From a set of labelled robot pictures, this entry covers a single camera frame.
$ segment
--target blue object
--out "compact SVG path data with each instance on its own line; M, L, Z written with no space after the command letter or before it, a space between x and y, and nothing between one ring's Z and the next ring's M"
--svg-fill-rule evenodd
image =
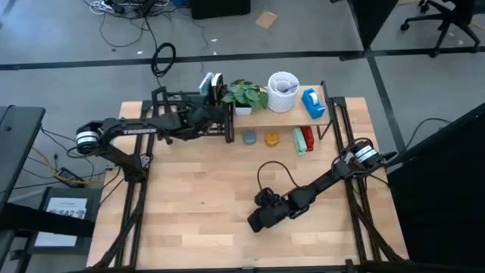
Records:
M306 154L306 142L305 142L305 137L303 136L302 129L295 128L293 129L293 139L295 140L295 146L296 146L296 152L299 155L304 155Z
M242 135L242 139L244 140L244 143L251 145L256 143L256 133L253 130L247 130L244 132Z
M189 0L173 0L174 6L177 8L189 5Z
M311 100L310 94L314 93L317 95L315 90L307 89L303 92L302 96L302 102L305 104L306 109L308 110L308 113L310 114L310 117L313 119L320 118L322 115L324 115L325 111L325 106L320 104L320 101L316 104L313 105L313 101Z

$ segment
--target cardboard piece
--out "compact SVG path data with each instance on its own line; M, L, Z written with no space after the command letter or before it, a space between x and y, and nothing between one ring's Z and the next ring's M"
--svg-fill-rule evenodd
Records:
M265 29L268 29L271 27L271 25L274 23L274 21L277 18L278 18L278 15L269 11L265 11L256 20L256 24L259 25L260 27L264 27Z

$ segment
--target wooden table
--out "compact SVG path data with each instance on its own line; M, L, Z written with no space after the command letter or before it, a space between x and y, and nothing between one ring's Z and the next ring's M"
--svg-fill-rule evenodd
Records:
M368 137L377 144L365 99L347 98L346 102L355 137ZM120 115L137 118L140 107L141 102L124 102ZM296 183L305 185L326 172L336 157L333 132L318 141L314 130L314 151L298 156L291 130L278 127L280 143L275 147L264 144L264 128L256 130L258 141L252 146L245 145L239 134L231 144L226 144L223 136L174 140L171 146L156 142L137 268L342 265L345 259L358 264L343 182L318 196L310 210L296 220L287 218L258 234L249 227L246 219L256 208L256 171L262 163L284 163ZM118 137L114 142L125 152L132 152L134 143L134 136ZM384 170L374 175L386 180ZM261 182L277 193L293 188L279 165L267 165L261 171ZM107 186L103 196L113 187ZM88 265L96 263L117 236L126 193L127 184L123 183L100 209ZM400 256L407 258L389 189L369 177L368 198L376 228ZM127 239L127 249L131 238ZM365 232L364 239L371 258Z

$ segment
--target green plant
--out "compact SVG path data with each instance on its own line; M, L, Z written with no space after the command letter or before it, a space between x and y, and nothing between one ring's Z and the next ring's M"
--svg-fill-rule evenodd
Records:
M229 92L222 98L223 102L238 102L240 105L251 106L254 109L266 109L268 95L261 92L258 84L246 80L236 80L230 84Z

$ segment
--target black chair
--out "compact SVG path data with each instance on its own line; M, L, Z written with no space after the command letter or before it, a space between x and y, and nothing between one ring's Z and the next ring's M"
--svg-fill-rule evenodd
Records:
M431 58L435 58L440 53L440 46L445 38L446 33L448 32L448 28L450 24L455 24L457 27L461 28L465 31L474 41L475 46L471 49L472 53L478 52L478 46L480 45L481 41L478 39L477 35L471 30L468 26L471 22L471 18L475 14L482 14L485 13L485 5L484 0L444 0L444 2L451 1L455 4L455 8L450 10L449 8L440 5L432 0L421 0L419 5L421 6L421 13L426 13L429 10L430 5L435 7L440 13L439 14L432 14L432 15L424 15L424 16L417 16L408 18L404 21L401 25L401 31L406 31L409 28L409 22L412 21L419 21L419 20L442 20L440 27L438 30L441 30L440 38L436 43L434 50L429 53Z

